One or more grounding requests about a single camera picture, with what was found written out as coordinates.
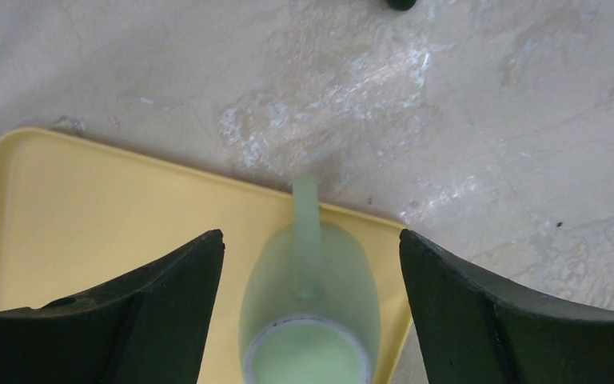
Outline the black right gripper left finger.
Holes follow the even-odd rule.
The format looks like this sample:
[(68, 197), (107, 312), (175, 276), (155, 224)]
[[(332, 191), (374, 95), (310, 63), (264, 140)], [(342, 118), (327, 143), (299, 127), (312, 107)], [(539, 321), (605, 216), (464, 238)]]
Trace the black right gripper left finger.
[(0, 311), (0, 383), (195, 383), (224, 254), (210, 230), (88, 290)]

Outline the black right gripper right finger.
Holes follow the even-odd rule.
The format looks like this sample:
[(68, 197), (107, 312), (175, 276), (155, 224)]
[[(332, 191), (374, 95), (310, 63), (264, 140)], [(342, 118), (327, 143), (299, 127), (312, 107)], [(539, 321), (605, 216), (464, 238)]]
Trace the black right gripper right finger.
[(412, 230), (401, 271), (431, 383), (614, 383), (614, 310), (558, 298)]

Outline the green ceramic mug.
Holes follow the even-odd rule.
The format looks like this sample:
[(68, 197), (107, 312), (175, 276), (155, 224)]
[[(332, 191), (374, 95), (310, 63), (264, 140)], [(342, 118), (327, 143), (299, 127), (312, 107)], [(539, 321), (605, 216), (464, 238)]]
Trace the green ceramic mug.
[(320, 216), (317, 182), (292, 183), (293, 220), (263, 246), (245, 289), (246, 383), (370, 383), (381, 339), (363, 246)]

